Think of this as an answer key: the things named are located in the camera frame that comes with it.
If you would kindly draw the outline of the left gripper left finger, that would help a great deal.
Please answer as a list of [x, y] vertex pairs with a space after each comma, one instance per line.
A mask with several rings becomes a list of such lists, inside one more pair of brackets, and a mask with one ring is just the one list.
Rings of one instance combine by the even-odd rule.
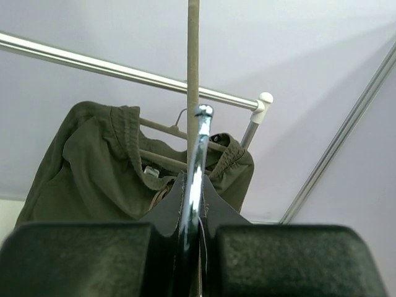
[[1, 295], [187, 296], [174, 264], [185, 183], [135, 222], [18, 227], [1, 248]]

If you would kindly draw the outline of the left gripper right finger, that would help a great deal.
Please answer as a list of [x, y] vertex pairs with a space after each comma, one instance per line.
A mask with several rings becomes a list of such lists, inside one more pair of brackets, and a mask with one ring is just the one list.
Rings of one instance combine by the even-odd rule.
[[204, 296], [387, 296], [362, 238], [340, 225], [253, 224], [203, 182]]

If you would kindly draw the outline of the grey hanger with metal hook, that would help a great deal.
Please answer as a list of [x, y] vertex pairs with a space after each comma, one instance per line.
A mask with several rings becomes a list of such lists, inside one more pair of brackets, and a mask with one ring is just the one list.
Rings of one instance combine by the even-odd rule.
[[213, 108], [199, 104], [199, 9], [199, 1], [188, 2], [187, 178], [180, 209], [173, 296], [200, 295], [200, 210]]

